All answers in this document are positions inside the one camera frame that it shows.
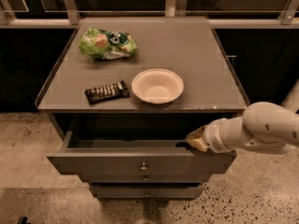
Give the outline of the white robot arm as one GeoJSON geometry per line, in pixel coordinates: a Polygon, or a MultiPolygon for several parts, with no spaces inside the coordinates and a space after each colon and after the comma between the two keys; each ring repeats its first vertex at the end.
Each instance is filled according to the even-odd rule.
{"type": "Polygon", "coordinates": [[[207,152],[227,153],[245,149],[266,154],[299,147],[299,115],[267,102],[249,105],[231,119],[216,119],[189,133],[185,141],[193,148],[207,152]]]}

